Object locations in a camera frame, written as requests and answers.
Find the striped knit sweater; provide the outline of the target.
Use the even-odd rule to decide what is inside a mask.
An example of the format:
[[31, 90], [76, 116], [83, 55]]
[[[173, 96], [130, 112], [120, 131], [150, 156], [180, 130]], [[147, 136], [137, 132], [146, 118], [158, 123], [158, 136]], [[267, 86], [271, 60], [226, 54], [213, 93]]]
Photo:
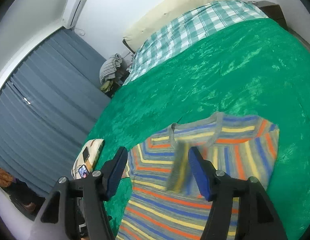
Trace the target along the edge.
[[132, 194], [117, 239], [200, 239], [211, 211], [209, 178], [191, 152], [235, 179], [269, 184], [279, 127], [257, 115], [216, 112], [173, 123], [133, 146], [123, 176]]

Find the smartphone with lit screen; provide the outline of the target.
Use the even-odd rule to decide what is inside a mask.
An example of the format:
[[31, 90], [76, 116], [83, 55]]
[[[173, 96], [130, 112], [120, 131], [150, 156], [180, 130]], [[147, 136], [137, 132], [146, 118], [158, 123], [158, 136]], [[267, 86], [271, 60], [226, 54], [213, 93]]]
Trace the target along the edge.
[[89, 171], [88, 171], [86, 165], [83, 164], [82, 166], [80, 166], [78, 169], [78, 173], [79, 173], [81, 178], [86, 178], [89, 175]]

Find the dark smartphone on pillow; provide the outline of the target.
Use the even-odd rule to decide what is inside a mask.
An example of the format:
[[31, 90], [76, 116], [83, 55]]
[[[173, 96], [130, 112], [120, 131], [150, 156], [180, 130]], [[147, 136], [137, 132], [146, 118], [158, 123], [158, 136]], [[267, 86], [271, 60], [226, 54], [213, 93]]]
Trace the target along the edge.
[[83, 156], [83, 162], [85, 163], [90, 156], [88, 147], [85, 147], [85, 149], [82, 152], [82, 156]]

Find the striped small pillow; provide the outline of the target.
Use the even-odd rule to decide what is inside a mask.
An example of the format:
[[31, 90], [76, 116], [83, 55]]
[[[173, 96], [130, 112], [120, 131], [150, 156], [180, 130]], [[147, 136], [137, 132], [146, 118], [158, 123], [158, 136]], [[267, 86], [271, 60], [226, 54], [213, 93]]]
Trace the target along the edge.
[[84, 144], [72, 166], [71, 175], [74, 179], [81, 179], [84, 173], [93, 172], [104, 144], [105, 141], [100, 138]]

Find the blue grey curtain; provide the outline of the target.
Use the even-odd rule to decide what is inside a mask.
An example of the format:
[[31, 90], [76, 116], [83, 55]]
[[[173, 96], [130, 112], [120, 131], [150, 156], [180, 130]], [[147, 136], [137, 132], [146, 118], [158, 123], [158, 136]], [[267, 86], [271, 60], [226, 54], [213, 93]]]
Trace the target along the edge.
[[105, 58], [72, 30], [41, 42], [0, 91], [0, 167], [47, 196], [69, 177], [110, 102], [100, 91]]

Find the olive green cloth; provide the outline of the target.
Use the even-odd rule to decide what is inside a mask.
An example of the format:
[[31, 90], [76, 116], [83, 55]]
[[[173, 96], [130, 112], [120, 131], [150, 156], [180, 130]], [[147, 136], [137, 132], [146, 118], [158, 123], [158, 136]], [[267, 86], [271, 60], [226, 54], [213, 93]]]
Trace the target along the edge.
[[105, 94], [110, 92], [112, 90], [113, 83], [114, 83], [113, 80], [108, 80], [108, 81], [104, 82], [102, 84], [102, 86], [100, 87], [100, 91], [105, 93]]

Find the green floral bedspread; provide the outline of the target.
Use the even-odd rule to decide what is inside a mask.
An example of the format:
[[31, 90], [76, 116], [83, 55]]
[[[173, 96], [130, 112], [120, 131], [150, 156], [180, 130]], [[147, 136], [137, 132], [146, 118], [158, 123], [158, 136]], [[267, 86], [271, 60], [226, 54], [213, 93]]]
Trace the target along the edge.
[[310, 224], [310, 52], [269, 18], [220, 30], [121, 87], [88, 139], [106, 142], [101, 167], [120, 146], [214, 112], [279, 126], [267, 192], [287, 237], [299, 239]]

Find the grey checked cloth pile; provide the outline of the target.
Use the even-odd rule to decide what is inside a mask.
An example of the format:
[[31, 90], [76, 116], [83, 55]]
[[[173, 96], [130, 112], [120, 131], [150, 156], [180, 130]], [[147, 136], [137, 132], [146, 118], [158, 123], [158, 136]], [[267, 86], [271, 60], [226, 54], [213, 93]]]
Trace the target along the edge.
[[107, 59], [100, 68], [99, 80], [100, 84], [116, 78], [116, 71], [121, 67], [123, 57], [120, 54], [114, 54]]

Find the green white plaid sheet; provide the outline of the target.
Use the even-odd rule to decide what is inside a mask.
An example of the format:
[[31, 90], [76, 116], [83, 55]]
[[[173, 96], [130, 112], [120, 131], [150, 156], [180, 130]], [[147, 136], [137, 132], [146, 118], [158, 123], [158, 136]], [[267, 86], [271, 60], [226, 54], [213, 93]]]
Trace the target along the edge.
[[192, 9], [164, 25], [138, 48], [124, 85], [152, 68], [177, 56], [203, 38], [231, 25], [267, 18], [252, 3], [237, 0], [216, 1]]

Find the dark wooden nightstand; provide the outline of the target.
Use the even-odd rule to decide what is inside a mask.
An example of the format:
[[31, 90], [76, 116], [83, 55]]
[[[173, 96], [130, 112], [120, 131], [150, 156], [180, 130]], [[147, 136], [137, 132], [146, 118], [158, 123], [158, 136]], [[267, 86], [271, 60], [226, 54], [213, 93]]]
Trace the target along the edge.
[[269, 18], [276, 21], [283, 29], [288, 30], [288, 26], [280, 5], [269, 1], [258, 1], [254, 4]]

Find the white air conditioner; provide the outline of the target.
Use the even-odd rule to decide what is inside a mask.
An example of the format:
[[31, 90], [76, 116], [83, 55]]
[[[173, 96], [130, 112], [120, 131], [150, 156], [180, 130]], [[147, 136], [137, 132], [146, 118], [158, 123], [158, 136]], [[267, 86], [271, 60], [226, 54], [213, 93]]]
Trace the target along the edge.
[[67, 0], [62, 15], [62, 26], [65, 29], [71, 29], [76, 25], [85, 3], [86, 0]]

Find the cream padded headboard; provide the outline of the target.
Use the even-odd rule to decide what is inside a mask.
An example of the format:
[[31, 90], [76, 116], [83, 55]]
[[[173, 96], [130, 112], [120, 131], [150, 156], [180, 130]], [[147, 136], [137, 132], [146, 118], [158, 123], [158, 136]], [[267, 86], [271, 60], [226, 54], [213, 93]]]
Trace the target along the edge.
[[135, 53], [153, 33], [164, 25], [189, 10], [215, 1], [225, 0], [164, 0], [125, 31], [122, 43], [128, 50]]

